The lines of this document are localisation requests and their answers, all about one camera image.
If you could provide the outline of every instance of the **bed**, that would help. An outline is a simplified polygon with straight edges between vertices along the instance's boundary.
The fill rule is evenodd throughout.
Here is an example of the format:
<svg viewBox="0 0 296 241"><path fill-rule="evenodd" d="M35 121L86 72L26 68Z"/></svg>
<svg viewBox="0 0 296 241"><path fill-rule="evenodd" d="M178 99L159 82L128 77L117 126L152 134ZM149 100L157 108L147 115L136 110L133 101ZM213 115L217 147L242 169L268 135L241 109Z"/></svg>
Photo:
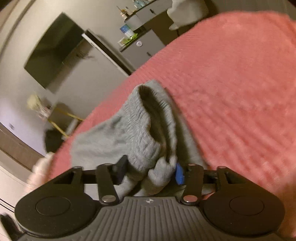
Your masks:
<svg viewBox="0 0 296 241"><path fill-rule="evenodd" d="M54 156L71 166L75 137L110 118L133 88L156 79L188 122L209 166L228 166L277 195L284 236L296 236L296 23L275 12L232 12L198 23L134 72Z"/></svg>

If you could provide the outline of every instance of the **gray garment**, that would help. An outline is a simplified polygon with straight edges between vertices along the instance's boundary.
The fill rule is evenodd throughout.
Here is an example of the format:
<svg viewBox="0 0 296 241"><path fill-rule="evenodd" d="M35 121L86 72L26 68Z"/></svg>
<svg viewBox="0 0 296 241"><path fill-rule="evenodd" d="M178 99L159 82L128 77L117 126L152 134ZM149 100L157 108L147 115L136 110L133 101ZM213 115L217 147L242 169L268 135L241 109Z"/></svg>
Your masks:
<svg viewBox="0 0 296 241"><path fill-rule="evenodd" d="M122 184L115 185L120 199L139 182L139 190L133 190L135 196L158 194L170 182L177 162L206 167L185 121L155 80L135 87L113 117L78 135L71 149L72 165L85 170L116 163L125 154L128 172ZM164 195L174 195L180 189L172 184ZM95 186L85 192L92 198L97 196Z"/></svg>

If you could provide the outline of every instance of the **bed sheet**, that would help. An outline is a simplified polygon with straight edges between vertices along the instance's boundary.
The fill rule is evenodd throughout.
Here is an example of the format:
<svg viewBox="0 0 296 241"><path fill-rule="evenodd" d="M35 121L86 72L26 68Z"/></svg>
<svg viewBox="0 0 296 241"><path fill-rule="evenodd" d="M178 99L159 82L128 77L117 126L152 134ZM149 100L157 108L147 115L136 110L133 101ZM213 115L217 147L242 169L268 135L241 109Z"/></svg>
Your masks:
<svg viewBox="0 0 296 241"><path fill-rule="evenodd" d="M56 153L71 166L75 137L156 79L181 110L211 168L228 166L284 203L281 233L296 236L296 25L275 12L231 12L198 23L139 68Z"/></svg>

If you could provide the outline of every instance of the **screw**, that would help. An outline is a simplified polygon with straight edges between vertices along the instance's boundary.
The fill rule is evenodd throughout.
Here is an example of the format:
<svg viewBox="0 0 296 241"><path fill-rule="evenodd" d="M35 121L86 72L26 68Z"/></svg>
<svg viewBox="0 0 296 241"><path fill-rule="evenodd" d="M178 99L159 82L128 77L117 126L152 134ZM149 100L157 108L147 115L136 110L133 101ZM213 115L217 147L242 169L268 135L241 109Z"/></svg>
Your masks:
<svg viewBox="0 0 296 241"><path fill-rule="evenodd" d="M114 201L116 201L116 197L113 195L105 195L102 197L102 201L107 202L107 203L114 202Z"/></svg>
<svg viewBox="0 0 296 241"><path fill-rule="evenodd" d="M194 195L186 195L183 197L183 200L185 202L196 202L198 200L198 198Z"/></svg>

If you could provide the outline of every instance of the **television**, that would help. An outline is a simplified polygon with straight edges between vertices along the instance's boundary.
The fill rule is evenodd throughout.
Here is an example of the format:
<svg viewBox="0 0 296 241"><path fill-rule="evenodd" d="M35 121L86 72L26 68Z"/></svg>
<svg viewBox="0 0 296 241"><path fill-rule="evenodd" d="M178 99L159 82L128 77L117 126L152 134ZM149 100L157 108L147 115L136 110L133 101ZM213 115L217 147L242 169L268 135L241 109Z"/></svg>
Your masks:
<svg viewBox="0 0 296 241"><path fill-rule="evenodd" d="M46 88L56 78L66 57L82 41L83 33L82 28L61 13L41 37L25 64L25 70Z"/></svg>

